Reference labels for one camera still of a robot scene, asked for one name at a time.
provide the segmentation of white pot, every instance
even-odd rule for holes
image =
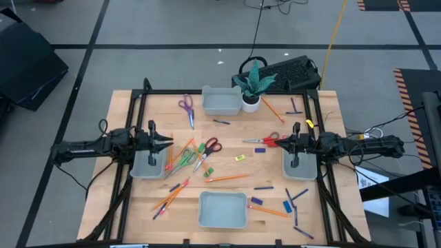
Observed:
[[[257,103],[255,104],[248,104],[243,100],[243,94],[242,94],[242,110],[248,113],[252,113],[255,112],[256,110],[259,109],[259,105],[260,105],[260,96],[259,96],[259,101],[257,101]]]

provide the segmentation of potted plant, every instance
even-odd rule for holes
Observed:
[[[255,112],[260,105],[260,95],[275,81],[277,73],[259,80],[259,66],[254,60],[253,66],[246,78],[247,82],[242,82],[237,76],[233,81],[242,88],[242,110],[248,113]]]

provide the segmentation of gray floor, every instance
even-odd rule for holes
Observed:
[[[276,1],[267,0],[268,4]],[[293,5],[290,15],[264,11],[257,43],[328,44],[343,0],[315,0]],[[53,44],[87,44],[103,0],[65,0],[51,5],[17,6],[19,16]],[[258,6],[260,1],[248,0]],[[440,13],[413,13],[428,44],[441,44]],[[252,43],[258,10],[237,0],[111,0],[98,44]],[[361,12],[349,1],[336,44],[418,44],[403,12]],[[231,75],[249,50],[94,50],[79,90],[65,140],[93,139],[107,113],[113,90],[141,87],[146,76],[156,89],[229,87]],[[15,246],[41,177],[49,148],[60,125],[85,50],[57,50],[70,71],[37,112],[16,108],[0,137],[0,240]],[[326,50],[255,50],[275,63],[307,55],[321,68]],[[431,51],[441,66],[441,51]],[[428,69],[419,50],[333,50],[325,89],[336,90],[348,128],[365,130],[404,112],[392,69]],[[404,141],[412,135],[405,120],[383,129]],[[412,144],[408,154],[415,154]],[[384,158],[377,165],[408,174],[421,170],[416,158]],[[93,159],[64,168],[83,184],[90,180]],[[84,191],[55,170],[45,192],[28,245],[72,242],[83,213]],[[409,231],[369,223],[381,244],[416,246]]]

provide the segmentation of green scissors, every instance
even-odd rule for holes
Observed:
[[[174,175],[178,170],[184,168],[185,166],[192,165],[197,159],[196,152],[191,152],[190,149],[185,149],[181,155],[179,164],[164,178],[167,179]]]

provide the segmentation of green eraser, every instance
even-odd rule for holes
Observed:
[[[210,168],[208,169],[208,173],[209,173],[209,174],[207,175],[207,172],[205,172],[205,173],[204,173],[204,177],[206,177],[206,178],[209,177],[209,175],[211,175],[213,172],[214,172],[214,169],[210,167]]]
[[[201,143],[198,148],[199,153],[201,153],[204,149],[205,149],[205,144]]]

